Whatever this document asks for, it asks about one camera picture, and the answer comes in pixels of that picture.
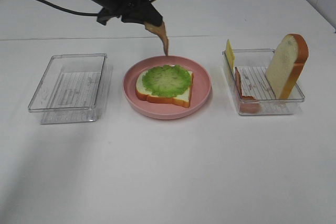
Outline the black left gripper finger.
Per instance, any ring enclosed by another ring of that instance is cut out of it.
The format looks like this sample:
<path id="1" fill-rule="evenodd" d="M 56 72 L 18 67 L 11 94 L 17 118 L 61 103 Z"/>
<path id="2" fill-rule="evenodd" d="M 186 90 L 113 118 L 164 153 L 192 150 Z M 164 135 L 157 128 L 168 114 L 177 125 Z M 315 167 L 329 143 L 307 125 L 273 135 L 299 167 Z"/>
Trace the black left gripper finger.
<path id="1" fill-rule="evenodd" d="M 142 25 L 149 23 L 154 26 L 161 26 L 163 17 L 153 5 L 143 5 L 123 14 L 122 22 Z"/>

